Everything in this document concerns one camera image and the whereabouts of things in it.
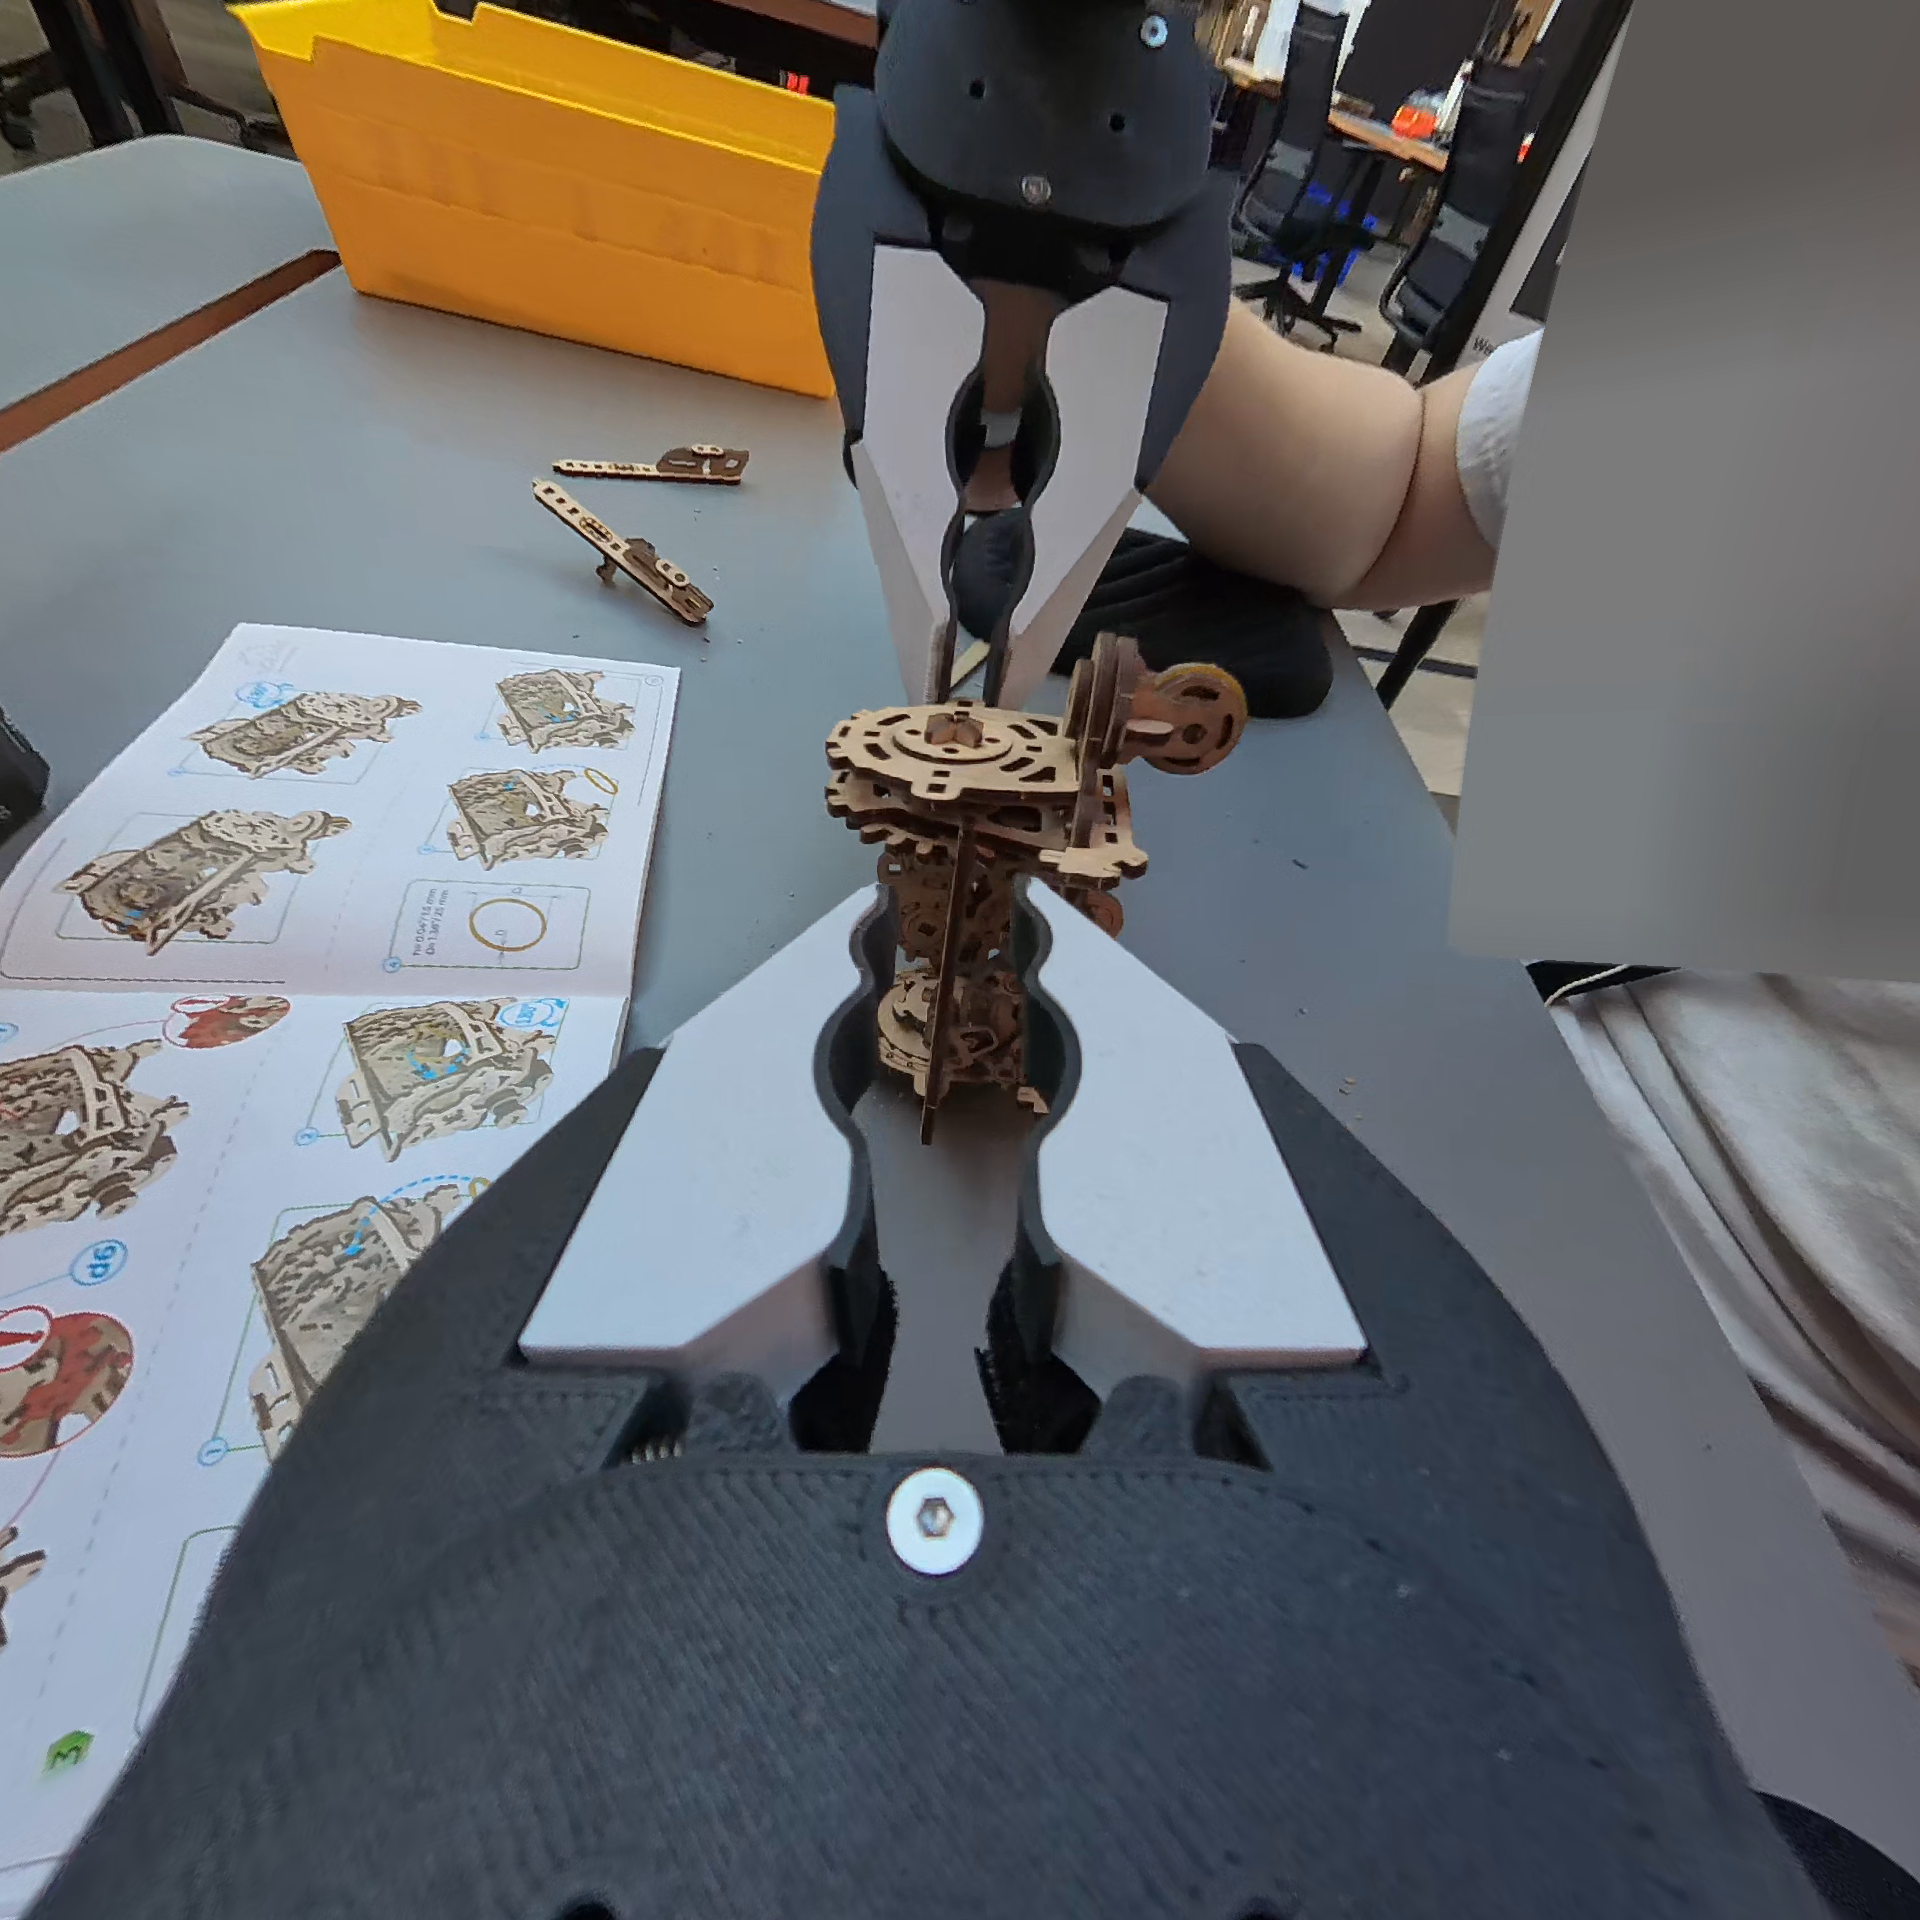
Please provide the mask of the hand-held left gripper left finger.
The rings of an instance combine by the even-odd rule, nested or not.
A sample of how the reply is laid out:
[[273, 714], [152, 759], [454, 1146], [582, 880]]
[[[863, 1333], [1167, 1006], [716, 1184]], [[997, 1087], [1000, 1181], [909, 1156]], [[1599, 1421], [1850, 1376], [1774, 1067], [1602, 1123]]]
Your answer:
[[896, 1297], [854, 1104], [893, 981], [883, 884], [687, 1017], [626, 1119], [517, 1347], [680, 1387], [750, 1373], [800, 1447], [869, 1447]]

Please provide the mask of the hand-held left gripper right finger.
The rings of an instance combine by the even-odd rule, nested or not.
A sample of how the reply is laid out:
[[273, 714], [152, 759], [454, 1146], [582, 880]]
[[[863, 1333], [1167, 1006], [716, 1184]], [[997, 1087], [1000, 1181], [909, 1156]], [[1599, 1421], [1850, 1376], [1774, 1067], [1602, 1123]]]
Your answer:
[[1360, 1363], [1230, 1033], [1036, 880], [1014, 960], [1042, 1116], [980, 1357], [1000, 1444], [1076, 1447], [1136, 1376], [1194, 1419], [1220, 1376]]

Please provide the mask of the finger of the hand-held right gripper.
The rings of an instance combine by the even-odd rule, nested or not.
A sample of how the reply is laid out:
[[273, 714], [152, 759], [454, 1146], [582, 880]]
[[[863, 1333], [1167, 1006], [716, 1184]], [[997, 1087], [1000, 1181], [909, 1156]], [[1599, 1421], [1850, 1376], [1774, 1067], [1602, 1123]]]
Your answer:
[[1022, 709], [1046, 679], [1139, 506], [1139, 444], [1162, 323], [1159, 299], [1109, 289], [1066, 309], [1047, 329], [1042, 377], [1057, 450], [1026, 503], [1033, 557], [1007, 619], [990, 704]]
[[952, 656], [943, 549], [959, 514], [952, 410], [980, 364], [984, 313], [937, 251], [876, 244], [857, 497], [880, 570], [902, 690], [937, 700]]

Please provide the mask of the wooden mechanical puzzle model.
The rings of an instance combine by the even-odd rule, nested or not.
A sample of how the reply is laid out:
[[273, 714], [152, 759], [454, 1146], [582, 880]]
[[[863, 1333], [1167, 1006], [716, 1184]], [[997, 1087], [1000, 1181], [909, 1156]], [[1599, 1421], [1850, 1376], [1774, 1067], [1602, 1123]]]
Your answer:
[[1026, 987], [1014, 881], [1040, 880], [1116, 937], [1116, 884], [1144, 871], [1124, 766], [1194, 776], [1249, 720], [1213, 661], [1149, 667], [1130, 637], [1099, 634], [1060, 717], [949, 700], [869, 709], [829, 734], [824, 807], [876, 844], [899, 919], [902, 971], [876, 1010], [880, 1063], [923, 1099], [923, 1139], [954, 1086], [1026, 1081]]

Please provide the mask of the person's right forearm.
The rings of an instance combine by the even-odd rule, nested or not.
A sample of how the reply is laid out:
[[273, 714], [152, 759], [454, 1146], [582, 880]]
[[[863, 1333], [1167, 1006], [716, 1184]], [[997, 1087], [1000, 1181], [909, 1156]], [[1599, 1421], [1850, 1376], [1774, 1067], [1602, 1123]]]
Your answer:
[[1149, 497], [1200, 553], [1322, 609], [1479, 593], [1496, 573], [1533, 357], [1523, 337], [1413, 389], [1299, 347], [1230, 303]]

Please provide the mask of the neighbouring grey desk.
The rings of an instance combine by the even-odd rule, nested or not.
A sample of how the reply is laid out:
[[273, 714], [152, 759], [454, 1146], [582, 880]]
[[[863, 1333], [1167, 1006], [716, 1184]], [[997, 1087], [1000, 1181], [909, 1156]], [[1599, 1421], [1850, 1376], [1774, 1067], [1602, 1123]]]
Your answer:
[[2, 177], [2, 403], [332, 251], [293, 160], [136, 137]]

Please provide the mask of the black mesh pad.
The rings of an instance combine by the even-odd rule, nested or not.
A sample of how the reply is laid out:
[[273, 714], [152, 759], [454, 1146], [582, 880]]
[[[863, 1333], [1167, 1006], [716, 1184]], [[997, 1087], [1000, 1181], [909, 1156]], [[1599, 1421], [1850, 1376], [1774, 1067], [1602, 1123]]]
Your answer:
[[1152, 670], [1210, 661], [1234, 674], [1250, 717], [1306, 717], [1330, 687], [1322, 611], [1294, 589], [1222, 567], [1187, 541], [1129, 529], [1106, 560], [1054, 676], [1072, 676], [1097, 634], [1139, 644]]

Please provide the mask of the flat wooden puzzle strip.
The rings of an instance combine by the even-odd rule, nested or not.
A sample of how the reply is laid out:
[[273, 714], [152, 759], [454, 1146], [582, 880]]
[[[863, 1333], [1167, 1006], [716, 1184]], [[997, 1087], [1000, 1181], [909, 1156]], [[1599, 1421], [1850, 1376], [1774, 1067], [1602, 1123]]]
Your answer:
[[599, 481], [676, 481], [719, 484], [742, 481], [750, 454], [742, 444], [672, 444], [654, 460], [553, 460], [550, 474]]

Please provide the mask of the black office chair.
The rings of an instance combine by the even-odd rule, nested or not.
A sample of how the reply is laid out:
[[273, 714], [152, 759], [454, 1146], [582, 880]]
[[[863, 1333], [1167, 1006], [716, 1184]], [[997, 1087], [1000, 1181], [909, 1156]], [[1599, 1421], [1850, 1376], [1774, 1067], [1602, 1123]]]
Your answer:
[[1483, 306], [1486, 249], [1519, 177], [1540, 73], [1540, 54], [1472, 64], [1436, 200], [1380, 293], [1386, 371], [1404, 373], [1422, 354], [1449, 359], [1464, 343]]
[[1224, 61], [1234, 90], [1250, 99], [1236, 150], [1234, 253], [1274, 267], [1234, 291], [1259, 299], [1263, 316], [1283, 333], [1299, 323], [1317, 329], [1326, 354], [1336, 347], [1343, 330], [1356, 330], [1356, 323], [1326, 316], [1336, 279], [1336, 240], [1352, 240], [1353, 229], [1339, 219], [1336, 196], [1320, 210], [1307, 206], [1307, 186], [1327, 144], [1343, 30], [1339, 11], [1299, 1], [1277, 79], [1254, 79], [1244, 61]]

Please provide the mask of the wooden puzzle strip with peg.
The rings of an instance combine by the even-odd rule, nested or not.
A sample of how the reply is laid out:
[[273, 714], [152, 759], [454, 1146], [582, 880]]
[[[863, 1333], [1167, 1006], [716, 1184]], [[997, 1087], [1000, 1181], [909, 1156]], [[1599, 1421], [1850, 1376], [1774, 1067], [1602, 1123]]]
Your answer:
[[563, 520], [567, 530], [586, 539], [599, 563], [596, 577], [610, 586], [616, 577], [627, 577], [646, 593], [652, 593], [666, 611], [672, 611], [682, 626], [702, 627], [712, 613], [712, 596], [693, 586], [682, 564], [659, 557], [654, 541], [639, 536], [619, 536], [603, 520], [587, 514], [582, 503], [564, 493], [557, 481], [540, 476], [530, 481], [536, 503]]

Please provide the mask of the black chair base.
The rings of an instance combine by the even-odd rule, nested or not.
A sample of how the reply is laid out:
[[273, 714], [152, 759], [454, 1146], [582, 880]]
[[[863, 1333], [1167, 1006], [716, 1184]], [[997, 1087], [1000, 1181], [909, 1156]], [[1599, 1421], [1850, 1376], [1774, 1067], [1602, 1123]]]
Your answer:
[[1410, 613], [1396, 650], [1392, 660], [1383, 664], [1380, 679], [1374, 681], [1374, 690], [1380, 696], [1380, 704], [1392, 709], [1404, 687], [1404, 681], [1413, 676], [1413, 670], [1427, 660], [1434, 641], [1443, 637], [1457, 599], [1443, 599], [1443, 601], [1427, 601], [1420, 611]]

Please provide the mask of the yellow plastic bin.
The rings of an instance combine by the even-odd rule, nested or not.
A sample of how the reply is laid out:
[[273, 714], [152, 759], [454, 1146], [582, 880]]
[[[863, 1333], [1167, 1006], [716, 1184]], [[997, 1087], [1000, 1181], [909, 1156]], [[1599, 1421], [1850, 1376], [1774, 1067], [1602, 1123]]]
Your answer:
[[237, 17], [359, 293], [834, 394], [830, 101], [484, 1]]

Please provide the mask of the puzzle instruction booklet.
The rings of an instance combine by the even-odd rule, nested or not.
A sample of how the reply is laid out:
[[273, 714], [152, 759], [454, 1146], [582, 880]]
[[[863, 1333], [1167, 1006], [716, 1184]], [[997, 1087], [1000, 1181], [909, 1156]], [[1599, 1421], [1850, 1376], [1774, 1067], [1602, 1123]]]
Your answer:
[[2, 1913], [299, 1414], [616, 1060], [680, 674], [234, 627], [2, 881]]

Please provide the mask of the person's light grey shirt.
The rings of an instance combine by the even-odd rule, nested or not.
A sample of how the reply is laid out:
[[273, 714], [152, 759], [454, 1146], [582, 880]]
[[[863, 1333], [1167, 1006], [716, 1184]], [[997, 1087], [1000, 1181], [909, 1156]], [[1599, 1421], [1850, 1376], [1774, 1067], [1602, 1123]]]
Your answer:
[[1453, 931], [1554, 1020], [1916, 1670], [1916, 449], [1842, 347], [1474, 373], [1490, 529]]

